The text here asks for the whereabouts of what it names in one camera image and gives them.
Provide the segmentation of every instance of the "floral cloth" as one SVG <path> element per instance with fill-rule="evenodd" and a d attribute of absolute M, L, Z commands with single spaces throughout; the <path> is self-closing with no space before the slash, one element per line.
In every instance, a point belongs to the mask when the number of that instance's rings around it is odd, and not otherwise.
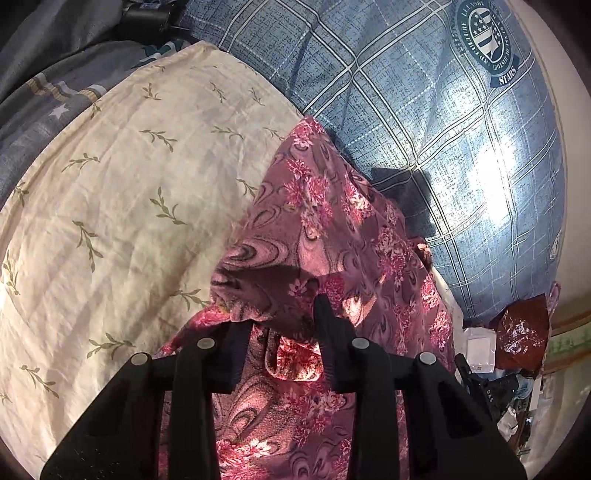
<path fill-rule="evenodd" d="M 429 351 L 450 369 L 452 322 L 404 217 L 304 118 L 281 144 L 242 229 L 212 277 L 212 304 L 162 350 L 222 322 L 256 321 L 232 395 L 214 395 L 224 480 L 344 479 L 355 396 L 331 392 L 313 337 L 325 293 L 356 332 L 398 355 Z M 402 474 L 408 475 L 404 407 Z M 161 474 L 165 476 L 167 413 Z"/>

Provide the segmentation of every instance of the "blue pillowcase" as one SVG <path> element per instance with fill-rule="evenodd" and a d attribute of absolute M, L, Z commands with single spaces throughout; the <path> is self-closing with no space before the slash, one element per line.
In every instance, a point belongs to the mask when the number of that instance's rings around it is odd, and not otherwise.
<path fill-rule="evenodd" d="M 548 293 L 566 179 L 535 53 L 503 0 L 191 0 L 425 237 L 466 323 Z"/>

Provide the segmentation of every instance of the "leaf pattern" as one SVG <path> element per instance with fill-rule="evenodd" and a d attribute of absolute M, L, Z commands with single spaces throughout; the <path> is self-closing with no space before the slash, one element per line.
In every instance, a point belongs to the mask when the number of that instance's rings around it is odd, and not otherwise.
<path fill-rule="evenodd" d="M 84 166 L 91 161 L 100 163 L 98 157 L 89 157 L 88 153 L 83 153 L 82 158 L 79 158 L 78 160 L 68 160 L 68 165 L 66 165 L 61 172 L 64 173 L 68 168 L 73 167 L 74 165 L 80 165 L 78 171 L 82 171 Z"/>
<path fill-rule="evenodd" d="M 21 182 L 19 183 L 16 187 L 14 187 L 14 191 L 12 192 L 13 195 L 16 195 L 20 198 L 21 200 L 21 205 L 24 207 L 25 206 L 25 195 L 29 195 L 29 191 L 25 190 L 23 187 L 25 185 L 25 182 Z"/>
<path fill-rule="evenodd" d="M 37 384 L 43 385 L 43 388 L 45 388 L 46 391 L 51 392 L 51 394 L 55 397 L 55 398 L 60 398 L 60 396 L 57 394 L 57 392 L 55 390 L 53 390 L 52 386 L 54 386 L 56 384 L 56 382 L 46 382 L 44 380 L 41 379 L 41 377 L 39 375 L 37 375 L 39 373 L 39 367 L 37 368 L 29 368 L 26 365 L 21 366 L 21 370 L 27 372 L 29 374 L 29 377 L 31 377 L 31 380 L 33 380 L 33 385 L 35 385 L 35 388 L 37 388 Z"/>
<path fill-rule="evenodd" d="M 189 311 L 191 309 L 191 302 L 189 300 L 191 300 L 194 304 L 199 305 L 201 308 L 204 308 L 207 305 L 209 305 L 210 302 L 207 300 L 202 300 L 199 297 L 197 297 L 197 293 L 199 293 L 200 291 L 201 291 L 200 288 L 197 288 L 196 290 L 189 291 L 189 292 L 184 292 L 183 290 L 177 290 L 171 294 L 171 297 L 178 297 L 178 296 L 182 297 L 183 300 L 185 301 L 185 303 L 187 304 L 187 311 Z"/>
<path fill-rule="evenodd" d="M 128 347 L 132 347 L 135 348 L 135 345 L 133 343 L 131 343 L 129 340 L 123 340 L 122 342 L 115 340 L 113 338 L 113 336 L 110 333 L 105 333 L 105 336 L 107 337 L 108 342 L 105 343 L 99 343 L 95 340 L 93 340 L 92 338 L 90 338 L 88 341 L 91 345 L 95 346 L 96 348 L 93 348 L 90 352 L 88 352 L 86 354 L 86 358 L 90 358 L 91 356 L 93 356 L 94 354 L 100 352 L 101 350 L 111 350 L 111 360 L 113 360 L 113 358 L 115 357 L 115 352 L 121 348 L 122 346 L 128 346 Z"/>
<path fill-rule="evenodd" d="M 6 402 L 12 403 L 12 400 L 5 393 L 0 393 L 0 401 L 2 401 L 2 405 L 5 405 Z"/>
<path fill-rule="evenodd" d="M 255 91 L 255 89 L 254 89 L 254 88 L 251 88 L 251 89 L 250 89 L 250 92 L 251 92 L 251 95 L 252 95 L 252 99 L 253 99 L 253 100 L 254 100 L 256 103 L 258 103 L 258 104 L 259 104 L 259 105 L 261 105 L 261 106 L 265 106 L 265 104 L 261 102 L 261 97 L 259 97 L 259 96 L 256 94 L 256 91 Z"/>
<path fill-rule="evenodd" d="M 194 70 L 196 68 L 197 67 L 195 65 L 193 65 L 191 68 L 189 68 L 189 70 Z M 204 69 L 206 69 L 206 68 L 217 69 L 217 65 L 205 65 L 203 68 Z"/>
<path fill-rule="evenodd" d="M 267 130 L 271 134 L 271 138 L 277 137 L 279 140 L 285 140 L 285 137 L 282 137 L 280 134 L 277 133 L 277 130 L 273 130 L 272 128 L 263 127 L 263 130 Z"/>
<path fill-rule="evenodd" d="M 246 180 L 242 180 L 242 179 L 236 179 L 236 180 L 238 182 L 242 183 L 242 186 L 244 187 L 244 193 L 242 194 L 242 196 L 245 197 L 246 194 L 250 194 L 250 196 L 254 199 L 254 197 L 256 196 L 256 192 L 258 191 L 258 188 L 249 185 L 248 183 L 246 183 Z"/>
<path fill-rule="evenodd" d="M 90 114 L 90 119 L 92 120 L 95 117 L 95 115 L 99 112 L 101 112 L 101 110 L 99 106 L 99 101 L 97 100 L 96 102 L 92 103 L 92 113 Z"/>
<path fill-rule="evenodd" d="M 90 270 L 94 273 L 96 267 L 95 256 L 98 258 L 104 258 L 103 254 L 92 246 L 92 240 L 90 240 L 91 238 L 98 237 L 98 235 L 96 233 L 89 232 L 88 230 L 86 230 L 84 223 L 82 222 L 72 220 L 72 223 L 80 229 L 80 240 L 78 241 L 78 245 L 76 245 L 76 248 L 82 245 L 82 241 L 86 243 L 86 246 L 88 247 L 88 259 L 90 260 Z"/>
<path fill-rule="evenodd" d="M 156 140 L 158 138 L 159 140 L 162 140 L 164 142 L 164 145 L 166 145 L 171 152 L 174 151 L 174 148 L 173 148 L 173 145 L 171 142 L 176 142 L 177 139 L 176 138 L 166 138 L 163 135 L 166 133 L 166 130 L 162 130 L 161 132 L 153 132 L 148 129 L 148 130 L 140 130 L 139 132 L 142 134 L 149 134 L 150 137 L 152 138 L 150 143 L 154 143 L 154 140 Z"/>
<path fill-rule="evenodd" d="M 250 65 L 244 63 L 243 61 L 239 61 L 238 63 L 240 65 L 242 65 L 244 68 L 246 68 L 247 70 L 250 70 L 251 72 L 256 73 L 257 75 L 259 75 L 259 73 L 254 68 L 252 68 Z"/>
<path fill-rule="evenodd" d="M 162 197 L 162 187 L 158 187 L 157 193 L 158 193 L 158 200 L 150 198 L 150 202 L 152 202 L 155 205 L 158 205 L 160 207 L 160 209 L 163 211 L 163 213 L 159 213 L 158 215 L 156 215 L 156 217 L 170 218 L 175 225 L 187 225 L 182 220 L 179 220 L 174 213 L 174 211 L 178 207 L 178 203 L 176 205 L 174 205 L 172 210 L 169 210 L 168 207 L 164 204 L 164 197 Z"/>
<path fill-rule="evenodd" d="M 158 98 L 158 92 L 152 94 L 152 82 L 148 83 L 148 88 L 142 87 L 142 90 L 146 93 L 146 95 L 144 95 L 144 98 L 148 98 L 151 100 L 157 100 L 157 101 L 162 100 L 161 98 Z"/>
<path fill-rule="evenodd" d="M 235 130 L 232 130 L 231 128 L 221 128 L 217 125 L 213 126 L 215 130 L 212 130 L 213 134 L 227 134 L 230 135 L 230 138 L 232 137 L 240 137 L 244 140 L 244 137 L 242 136 L 242 134 L 239 134 L 238 132 L 236 132 Z"/>
<path fill-rule="evenodd" d="M 213 82 L 209 82 L 212 84 L 213 87 L 213 91 L 217 93 L 218 97 L 220 97 L 220 103 L 223 103 L 223 101 L 226 99 L 226 97 L 224 97 L 223 95 L 223 90 L 220 90 L 219 88 L 216 87 L 216 84 Z"/>
<path fill-rule="evenodd" d="M 8 281 L 6 282 L 6 286 L 12 289 L 12 293 L 15 295 L 20 295 L 21 293 L 17 290 L 17 278 L 18 272 L 14 273 L 14 265 L 10 261 L 10 250 L 6 252 L 6 258 L 4 259 L 4 263 L 2 263 L 4 270 L 8 273 Z"/>

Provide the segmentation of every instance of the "white wall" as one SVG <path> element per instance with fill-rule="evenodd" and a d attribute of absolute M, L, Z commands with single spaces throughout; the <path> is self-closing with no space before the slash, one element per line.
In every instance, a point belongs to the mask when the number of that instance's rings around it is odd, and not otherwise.
<path fill-rule="evenodd" d="M 560 304 L 591 307 L 591 96 L 568 55 L 538 14 L 523 0 L 507 0 L 532 39 L 542 70 L 550 79 L 566 151 L 566 231 L 557 280 Z"/>

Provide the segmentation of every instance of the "plastic bag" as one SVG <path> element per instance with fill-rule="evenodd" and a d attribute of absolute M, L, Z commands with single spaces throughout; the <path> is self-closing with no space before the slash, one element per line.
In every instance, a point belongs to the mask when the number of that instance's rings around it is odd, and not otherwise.
<path fill-rule="evenodd" d="M 549 334 L 544 295 L 515 302 L 507 308 L 496 329 L 496 367 L 537 372 L 542 366 Z"/>
<path fill-rule="evenodd" d="M 464 330 L 466 337 L 466 361 L 474 373 L 491 373 L 495 370 L 496 333 L 483 327 Z"/>

